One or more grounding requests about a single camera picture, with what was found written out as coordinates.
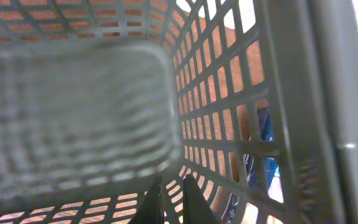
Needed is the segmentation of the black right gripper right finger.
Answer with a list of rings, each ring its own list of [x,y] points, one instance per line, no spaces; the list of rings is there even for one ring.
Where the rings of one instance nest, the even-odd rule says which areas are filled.
[[[183,223],[218,224],[195,178],[190,174],[183,181]]]

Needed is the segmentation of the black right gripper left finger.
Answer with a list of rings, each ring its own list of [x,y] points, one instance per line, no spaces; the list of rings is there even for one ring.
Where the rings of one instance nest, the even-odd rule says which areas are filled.
[[[150,186],[139,210],[129,224],[163,224],[162,177],[157,177]]]

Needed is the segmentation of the blue white carton box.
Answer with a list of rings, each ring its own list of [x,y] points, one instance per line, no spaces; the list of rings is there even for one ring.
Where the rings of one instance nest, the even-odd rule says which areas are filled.
[[[257,116],[259,121],[260,139],[263,141],[273,141],[274,135],[269,109],[267,107],[258,109]],[[258,168],[257,164],[255,163],[255,158],[249,154],[246,154],[242,160],[244,162],[245,178],[248,188],[251,190],[259,190],[260,183],[258,179]],[[267,195],[271,199],[282,203],[283,194],[280,180],[280,168],[277,160],[272,157],[265,157],[262,159],[262,164],[264,168]],[[239,211],[239,202],[240,198],[232,194],[226,210],[226,217],[224,218],[225,223],[232,223],[234,216]],[[256,223],[258,220],[258,215],[259,209],[252,203],[247,202],[241,222]]]

